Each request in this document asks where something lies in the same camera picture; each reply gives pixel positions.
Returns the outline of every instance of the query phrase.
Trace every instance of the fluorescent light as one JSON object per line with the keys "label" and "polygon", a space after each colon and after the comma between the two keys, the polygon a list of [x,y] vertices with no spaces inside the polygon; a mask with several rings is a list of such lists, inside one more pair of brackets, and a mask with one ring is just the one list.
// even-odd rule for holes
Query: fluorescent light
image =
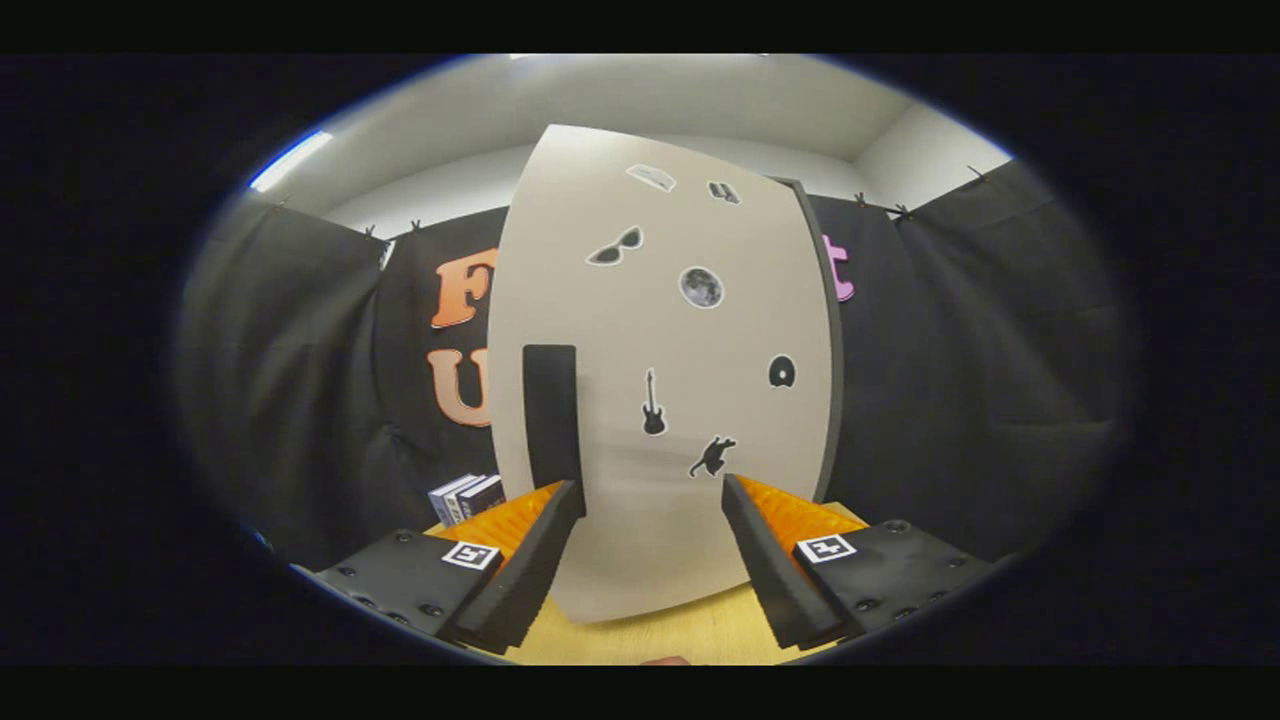
{"label": "fluorescent light", "polygon": [[268,165],[268,168],[253,178],[253,182],[248,183],[248,186],[259,192],[271,190],[271,186],[280,182],[280,178],[288,174],[289,170],[297,168],[303,160],[310,158],[312,152],[320,150],[320,147],[330,140],[333,140],[333,136],[326,132],[317,132],[312,135],[311,137],[294,145],[288,152],[282,155],[279,160]]}

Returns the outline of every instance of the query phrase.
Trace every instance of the wooden table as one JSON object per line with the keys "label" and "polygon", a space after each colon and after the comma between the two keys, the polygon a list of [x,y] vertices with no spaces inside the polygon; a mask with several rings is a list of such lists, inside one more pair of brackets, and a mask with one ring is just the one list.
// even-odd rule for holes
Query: wooden table
{"label": "wooden table", "polygon": [[[826,507],[861,521],[838,502]],[[443,529],[435,525],[426,534]],[[520,665],[640,665],[678,655],[692,665],[777,665],[833,644],[780,648],[748,583],[669,610],[588,625],[570,623],[548,597],[524,646],[493,657]]]}

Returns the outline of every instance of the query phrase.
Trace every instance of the black curtain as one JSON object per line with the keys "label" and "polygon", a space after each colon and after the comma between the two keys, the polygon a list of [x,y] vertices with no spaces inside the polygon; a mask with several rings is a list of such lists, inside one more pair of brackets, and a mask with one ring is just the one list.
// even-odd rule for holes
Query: black curtain
{"label": "black curtain", "polygon": [[896,219],[814,205],[856,288],[829,500],[988,559],[1078,510],[1132,387],[1117,284],[1079,215],[1018,161]]}
{"label": "black curtain", "polygon": [[183,293],[174,379],[191,451],[218,501],[308,568],[431,511],[375,393],[384,249],[246,201],[211,229]]}
{"label": "black curtain", "polygon": [[[810,196],[855,295],[841,304],[845,407],[827,500],[902,518],[974,555],[1014,552],[1094,489],[1128,409],[1121,307],[1101,249],[1020,163],[891,219]],[[463,356],[466,323],[433,328],[438,268],[498,247],[506,209],[387,243],[247,204],[210,234],[186,293],[179,397],[220,498],[289,561],[325,568],[398,527],[426,493],[492,473],[489,428],[448,420],[426,354]]]}

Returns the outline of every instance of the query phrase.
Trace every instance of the sunglasses sticker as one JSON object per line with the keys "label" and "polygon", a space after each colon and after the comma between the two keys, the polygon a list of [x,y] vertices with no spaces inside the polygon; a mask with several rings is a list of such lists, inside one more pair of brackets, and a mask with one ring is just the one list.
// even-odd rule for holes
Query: sunglasses sticker
{"label": "sunglasses sticker", "polygon": [[694,307],[710,310],[724,301],[724,286],[707,268],[689,268],[680,273],[680,293]]}
{"label": "sunglasses sticker", "polygon": [[631,165],[627,168],[627,174],[650,187],[657,187],[663,192],[671,192],[671,190],[676,187],[676,178],[668,176],[658,168],[650,168],[649,165]]}
{"label": "sunglasses sticker", "polygon": [[644,245],[644,233],[640,228],[634,227],[622,233],[622,237],[620,237],[616,242],[612,242],[588,256],[586,263],[589,265],[599,265],[602,268],[617,265],[622,261],[622,252],[625,250],[636,250],[641,245]]}
{"label": "sunglasses sticker", "polygon": [[730,205],[741,205],[742,201],[737,197],[737,192],[727,182],[709,182],[707,183],[707,190],[712,191],[712,197],[716,200],[723,200]]}

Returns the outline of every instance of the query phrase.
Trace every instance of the white ceiling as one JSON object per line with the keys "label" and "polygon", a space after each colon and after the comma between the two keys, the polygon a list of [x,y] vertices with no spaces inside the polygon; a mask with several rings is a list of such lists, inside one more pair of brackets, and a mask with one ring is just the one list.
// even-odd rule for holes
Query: white ceiling
{"label": "white ceiling", "polygon": [[854,161],[913,101],[806,55],[477,55],[330,119],[266,192],[323,215],[399,178],[538,142],[552,123],[746,140]]}

